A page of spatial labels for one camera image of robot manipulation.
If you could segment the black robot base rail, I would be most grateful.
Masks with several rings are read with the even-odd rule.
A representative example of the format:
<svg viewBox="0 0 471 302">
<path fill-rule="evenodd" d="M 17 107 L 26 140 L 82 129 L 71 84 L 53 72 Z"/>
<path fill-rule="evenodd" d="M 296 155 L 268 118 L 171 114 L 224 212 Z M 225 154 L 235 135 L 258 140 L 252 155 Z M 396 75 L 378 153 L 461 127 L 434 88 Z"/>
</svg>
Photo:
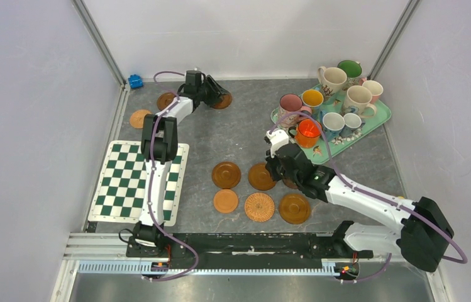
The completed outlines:
<svg viewBox="0 0 471 302">
<path fill-rule="evenodd" d="M 354 251 L 337 235 L 322 233 L 175 233 L 158 247 L 131 239 L 126 256 L 168 258 L 171 269 L 317 269 L 322 259 L 371 259 L 371 250 Z"/>
</svg>

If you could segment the woven rattan coaster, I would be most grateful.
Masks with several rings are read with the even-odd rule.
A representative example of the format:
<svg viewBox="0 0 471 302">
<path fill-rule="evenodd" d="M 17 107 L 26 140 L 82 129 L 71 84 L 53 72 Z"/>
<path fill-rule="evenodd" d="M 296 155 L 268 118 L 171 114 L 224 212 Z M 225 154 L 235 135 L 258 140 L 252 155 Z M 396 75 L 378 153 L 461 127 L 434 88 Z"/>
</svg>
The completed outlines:
<svg viewBox="0 0 471 302">
<path fill-rule="evenodd" d="M 273 199 L 265 193 L 253 193 L 247 197 L 244 204 L 245 214 L 256 222 L 265 222 L 275 213 Z"/>
</svg>

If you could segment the brown ridged wooden coaster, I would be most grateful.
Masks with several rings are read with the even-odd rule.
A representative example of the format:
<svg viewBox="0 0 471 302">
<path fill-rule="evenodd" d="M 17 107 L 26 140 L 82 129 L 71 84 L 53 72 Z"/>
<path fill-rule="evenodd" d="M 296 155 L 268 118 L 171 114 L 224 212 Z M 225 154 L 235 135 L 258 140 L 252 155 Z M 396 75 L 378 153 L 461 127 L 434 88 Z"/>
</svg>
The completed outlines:
<svg viewBox="0 0 471 302">
<path fill-rule="evenodd" d="M 311 216 L 311 205 L 304 195 L 286 194 L 280 201 L 279 214 L 284 221 L 299 225 Z"/>
</svg>

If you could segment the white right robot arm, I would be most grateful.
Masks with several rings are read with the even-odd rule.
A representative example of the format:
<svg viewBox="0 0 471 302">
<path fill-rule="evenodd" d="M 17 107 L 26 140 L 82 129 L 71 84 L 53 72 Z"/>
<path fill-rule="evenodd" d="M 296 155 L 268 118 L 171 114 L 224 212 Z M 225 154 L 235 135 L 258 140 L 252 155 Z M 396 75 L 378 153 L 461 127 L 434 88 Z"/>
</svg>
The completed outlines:
<svg viewBox="0 0 471 302">
<path fill-rule="evenodd" d="M 432 199 L 399 199 L 359 185 L 332 168 L 313 164 L 293 143 L 268 150 L 265 162 L 273 180 L 291 181 L 311 199 L 349 208 L 379 222 L 368 226 L 344 221 L 331 241 L 336 255 L 381 250 L 401 254 L 426 272 L 435 272 L 444 258 L 454 231 Z"/>
</svg>

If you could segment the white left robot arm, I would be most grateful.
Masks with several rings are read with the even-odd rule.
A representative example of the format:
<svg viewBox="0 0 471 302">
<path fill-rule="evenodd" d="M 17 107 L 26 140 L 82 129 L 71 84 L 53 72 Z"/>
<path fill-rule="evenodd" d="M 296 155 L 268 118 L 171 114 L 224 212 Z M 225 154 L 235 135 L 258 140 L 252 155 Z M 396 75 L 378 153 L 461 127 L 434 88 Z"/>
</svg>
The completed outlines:
<svg viewBox="0 0 471 302">
<path fill-rule="evenodd" d="M 229 92 L 211 75 L 188 70 L 168 105 L 160 112 L 147 114 L 143 120 L 140 150 L 146 171 L 143 208 L 132 231 L 129 246 L 143 248 L 151 256 L 166 248 L 163 229 L 163 202 L 167 175 L 179 148 L 178 124 L 204 103 L 215 107 Z"/>
</svg>

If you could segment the dark walnut wooden coaster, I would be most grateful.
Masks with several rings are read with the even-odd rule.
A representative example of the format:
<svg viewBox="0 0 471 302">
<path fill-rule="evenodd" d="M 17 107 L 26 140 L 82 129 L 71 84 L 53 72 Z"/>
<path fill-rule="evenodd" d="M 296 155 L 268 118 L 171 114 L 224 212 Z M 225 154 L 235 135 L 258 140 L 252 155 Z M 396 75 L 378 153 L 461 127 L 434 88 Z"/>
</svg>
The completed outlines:
<svg viewBox="0 0 471 302">
<path fill-rule="evenodd" d="M 284 183 L 285 186 L 291 189 L 298 189 L 297 184 L 289 179 L 283 179 L 282 182 Z"/>
</svg>

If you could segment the light orange wooden coaster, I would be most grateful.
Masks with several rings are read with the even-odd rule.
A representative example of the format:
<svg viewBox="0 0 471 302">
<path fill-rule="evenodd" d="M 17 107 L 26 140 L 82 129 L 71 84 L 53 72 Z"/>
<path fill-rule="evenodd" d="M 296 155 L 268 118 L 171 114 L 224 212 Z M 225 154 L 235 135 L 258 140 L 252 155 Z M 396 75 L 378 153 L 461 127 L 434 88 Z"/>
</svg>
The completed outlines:
<svg viewBox="0 0 471 302">
<path fill-rule="evenodd" d="M 220 213 L 231 213 L 238 206 L 238 195 L 230 189 L 219 190 L 214 195 L 213 206 Z"/>
</svg>

